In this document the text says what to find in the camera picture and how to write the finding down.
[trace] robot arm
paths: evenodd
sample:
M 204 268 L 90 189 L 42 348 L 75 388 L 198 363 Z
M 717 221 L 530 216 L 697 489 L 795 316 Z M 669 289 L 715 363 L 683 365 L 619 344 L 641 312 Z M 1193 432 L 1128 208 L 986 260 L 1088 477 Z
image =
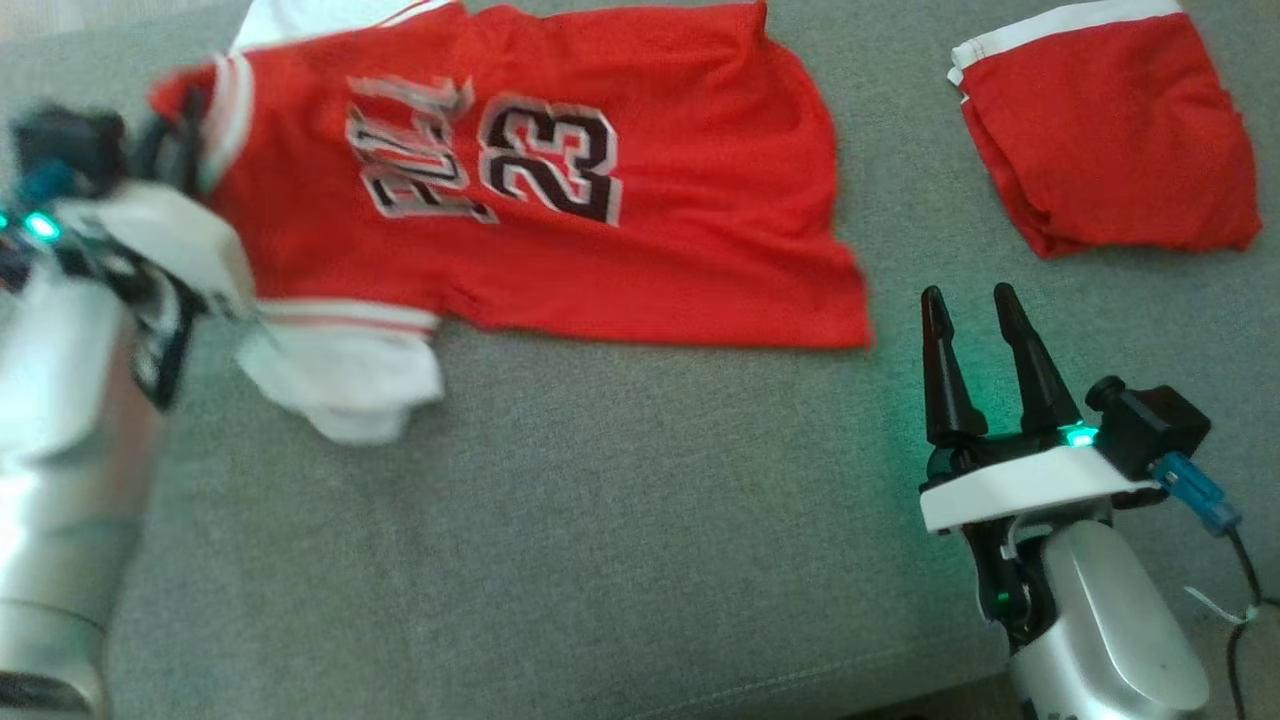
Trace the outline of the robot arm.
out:
M 22 286 L 0 338 L 0 712 L 109 716 L 104 646 L 189 333 L 253 299 L 232 228 L 125 177 L 116 127 L 28 118 L 0 210 Z
M 920 487 L 925 527 L 968 542 L 982 614 L 1006 630 L 1028 720 L 1197 716 L 1204 669 L 1111 518 L 1172 492 L 1212 534 L 1234 528 L 1239 514 L 1189 460 L 1210 421 L 1169 387 L 1135 392 L 1106 378 L 1087 397 L 1101 428 L 1084 425 L 1014 290 L 995 295 L 1024 410 L 1021 430 L 1005 436 L 988 436 L 969 398 L 942 293 L 922 297 L 936 448 Z

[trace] white fabric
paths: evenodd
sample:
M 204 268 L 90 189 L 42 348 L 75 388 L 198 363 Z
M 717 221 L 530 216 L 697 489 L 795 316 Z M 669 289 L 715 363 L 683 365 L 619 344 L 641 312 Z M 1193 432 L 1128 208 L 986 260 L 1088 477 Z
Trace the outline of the white fabric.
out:
M 209 118 L 210 155 L 201 168 L 216 184 L 248 136 L 253 73 L 238 51 L 379 24 L 396 24 L 452 0 L 255 0 L 219 60 Z M 444 397 L 428 345 L 439 318 L 420 310 L 349 300 L 259 302 L 261 323 L 237 355 L 268 400 L 303 415 L 342 445 L 398 439 L 410 411 Z
M 1006 53 L 1034 40 L 1110 23 L 1142 20 L 1181 13 L 1178 0 L 1098 0 L 1062 5 L 1034 18 L 979 35 L 951 50 L 955 65 L 947 78 L 960 85 L 963 70 L 983 58 Z
M 394 23 L 451 0 L 253 0 L 232 50 Z
M 421 333 L 261 323 L 237 355 L 268 400 L 303 415 L 342 445 L 384 445 L 410 410 L 444 397 Z

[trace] gray sofa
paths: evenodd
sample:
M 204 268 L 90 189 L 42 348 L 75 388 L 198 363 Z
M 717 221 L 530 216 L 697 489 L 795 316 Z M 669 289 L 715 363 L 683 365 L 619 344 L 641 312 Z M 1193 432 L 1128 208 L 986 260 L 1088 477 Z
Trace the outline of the gray sofa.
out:
M 1280 585 L 1280 5 L 1188 0 L 1253 136 L 1268 224 L 1254 249 L 1043 261 L 943 76 L 956 42 L 1053 4 L 773 0 L 771 32 L 840 131 L 838 232 L 870 279 L 868 351 L 453 323 L 438 342 L 451 397 L 402 443 L 357 451 L 259 396 L 232 363 L 239 328 L 204 327 L 114 632 L 120 717 L 826 720 L 998 673 L 966 548 L 925 534 L 916 503 L 931 283 L 996 427 L 1019 413 L 998 281 L 1082 395 L 1117 373 L 1204 409 L 1203 465 Z M 0 115 L 51 96 L 138 118 L 148 81 L 225 47 L 244 5 L 0 46 Z M 1244 603 L 1230 547 L 1185 509 L 1119 527 L 1188 628 L 1211 621 L 1183 584 Z M 1199 647 L 1222 702 L 1212 637 Z

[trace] blue cable connector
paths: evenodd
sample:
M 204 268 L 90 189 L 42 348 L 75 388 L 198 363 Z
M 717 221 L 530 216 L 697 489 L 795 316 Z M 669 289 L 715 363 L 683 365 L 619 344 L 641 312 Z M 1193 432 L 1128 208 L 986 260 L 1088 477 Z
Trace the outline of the blue cable connector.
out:
M 1181 452 L 1170 452 L 1157 460 L 1151 478 L 1189 505 L 1204 521 L 1208 534 L 1220 538 L 1240 523 L 1240 512 L 1224 500 L 1226 492 Z

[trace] basketball jersey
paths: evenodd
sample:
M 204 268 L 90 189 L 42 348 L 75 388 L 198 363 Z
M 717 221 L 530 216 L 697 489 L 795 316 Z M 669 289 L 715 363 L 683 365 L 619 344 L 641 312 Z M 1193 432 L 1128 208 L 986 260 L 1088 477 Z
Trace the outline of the basketball jersey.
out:
M 211 97 L 201 182 L 268 319 L 869 342 L 832 123 L 764 3 L 421 9 L 154 88 Z

